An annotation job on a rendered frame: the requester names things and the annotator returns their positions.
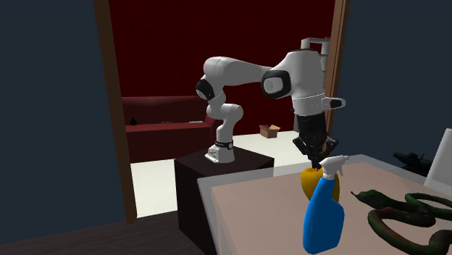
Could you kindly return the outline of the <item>white flat panel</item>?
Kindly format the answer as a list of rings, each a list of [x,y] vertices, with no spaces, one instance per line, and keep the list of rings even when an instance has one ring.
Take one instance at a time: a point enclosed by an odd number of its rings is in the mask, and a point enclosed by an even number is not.
[[[446,128],[424,186],[452,193],[452,128]]]

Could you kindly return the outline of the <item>blue spray bottle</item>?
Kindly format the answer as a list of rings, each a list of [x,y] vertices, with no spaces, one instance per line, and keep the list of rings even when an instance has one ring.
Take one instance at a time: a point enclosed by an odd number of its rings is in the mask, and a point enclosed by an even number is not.
[[[338,246],[343,231],[345,212],[332,198],[335,174],[341,175],[349,156],[331,156],[323,159],[322,177],[308,202],[304,217],[303,247],[308,254],[318,254]]]

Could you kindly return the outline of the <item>beige top table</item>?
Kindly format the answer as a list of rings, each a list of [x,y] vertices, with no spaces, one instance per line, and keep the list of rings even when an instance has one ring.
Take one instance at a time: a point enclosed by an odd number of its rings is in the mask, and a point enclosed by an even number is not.
[[[303,223],[308,199],[300,172],[306,163],[274,167],[271,177],[226,184],[213,177],[212,201],[217,219],[214,235],[219,255],[308,255]],[[358,201],[361,191],[377,190],[402,201],[407,193],[437,191],[424,178],[363,154],[350,156],[340,176],[340,204],[345,211],[337,248],[320,255],[406,255],[376,235],[367,222],[370,206]]]

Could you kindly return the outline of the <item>dark red sofa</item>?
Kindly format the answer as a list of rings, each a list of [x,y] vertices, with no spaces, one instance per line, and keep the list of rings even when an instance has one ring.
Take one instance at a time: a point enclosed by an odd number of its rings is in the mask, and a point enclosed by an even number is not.
[[[130,161],[174,159],[209,148],[222,121],[208,117],[207,106],[198,96],[123,97]]]

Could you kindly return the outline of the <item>yellow rounded vase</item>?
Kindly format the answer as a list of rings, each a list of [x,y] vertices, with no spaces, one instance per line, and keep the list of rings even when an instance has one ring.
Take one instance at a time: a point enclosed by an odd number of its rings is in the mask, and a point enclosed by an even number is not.
[[[301,187],[308,200],[311,200],[311,197],[313,196],[317,184],[322,176],[322,169],[306,168],[303,172],[301,172]],[[340,199],[340,183],[338,174],[335,174],[332,199],[335,201],[339,201]]]

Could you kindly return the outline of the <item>dark green scissors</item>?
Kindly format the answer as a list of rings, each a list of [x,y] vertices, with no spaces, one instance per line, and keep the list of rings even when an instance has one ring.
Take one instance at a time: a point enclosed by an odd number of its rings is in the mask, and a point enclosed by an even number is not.
[[[452,200],[427,193],[407,193],[403,201],[368,190],[355,195],[360,202],[372,207],[367,222],[373,231],[392,247],[408,255],[447,255],[452,245],[452,230],[438,230],[428,244],[422,245],[391,229],[385,220],[395,220],[417,227],[432,227],[437,219],[452,222]]]

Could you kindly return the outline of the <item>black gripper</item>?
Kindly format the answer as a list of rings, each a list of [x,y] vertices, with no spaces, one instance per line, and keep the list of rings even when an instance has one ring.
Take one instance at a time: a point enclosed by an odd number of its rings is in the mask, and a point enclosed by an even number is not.
[[[325,114],[296,116],[298,137],[293,139],[296,148],[311,162],[313,169],[319,170],[319,164],[338,145],[338,141],[327,135]]]

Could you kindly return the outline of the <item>open cardboard box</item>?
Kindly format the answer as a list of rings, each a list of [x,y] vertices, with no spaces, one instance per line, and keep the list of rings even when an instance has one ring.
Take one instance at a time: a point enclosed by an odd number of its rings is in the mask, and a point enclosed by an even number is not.
[[[276,138],[280,127],[276,125],[260,125],[260,135],[265,138]]]

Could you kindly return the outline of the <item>black jagged object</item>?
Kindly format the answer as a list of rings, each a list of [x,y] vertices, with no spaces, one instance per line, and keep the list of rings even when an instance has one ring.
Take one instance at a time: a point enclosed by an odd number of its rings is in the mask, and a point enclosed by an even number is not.
[[[393,156],[404,163],[403,168],[418,175],[427,177],[432,166],[432,160],[424,159],[424,154],[418,157],[415,153],[394,153]]]

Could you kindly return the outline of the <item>dark robot stand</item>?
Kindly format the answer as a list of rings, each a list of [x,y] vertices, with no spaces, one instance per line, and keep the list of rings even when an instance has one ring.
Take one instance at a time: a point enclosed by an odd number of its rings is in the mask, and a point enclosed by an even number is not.
[[[212,178],[225,175],[226,184],[271,177],[275,159],[239,147],[234,148],[231,163],[213,163],[198,151],[174,161],[179,229],[205,255],[217,255],[215,240],[217,219],[212,201]]]

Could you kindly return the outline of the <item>brown wooden door frame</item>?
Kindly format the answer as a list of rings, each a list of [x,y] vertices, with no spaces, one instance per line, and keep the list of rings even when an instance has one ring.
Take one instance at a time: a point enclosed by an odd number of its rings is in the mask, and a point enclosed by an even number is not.
[[[156,2],[156,0],[92,0],[125,206],[125,221],[128,224],[135,222],[138,213],[133,191],[125,122],[122,116],[120,77],[117,70],[110,5],[115,2],[130,5],[140,1],[147,4]],[[164,9],[158,14],[158,19],[163,20],[169,17],[171,11],[176,11],[177,17],[170,20],[168,25],[187,32],[187,35],[177,35],[176,39],[191,51],[200,47],[198,43],[188,42],[201,38],[194,34],[195,30],[204,32],[205,40],[229,44],[232,49],[239,49],[244,45],[260,49],[265,45],[262,38],[269,34],[271,21],[270,18],[264,16],[265,11],[275,10],[276,5],[281,3],[291,3],[293,7],[298,7],[302,3],[326,7],[332,12],[330,35],[332,48],[329,51],[331,57],[327,63],[327,92],[333,95],[338,87],[349,2],[350,0],[164,0]]]

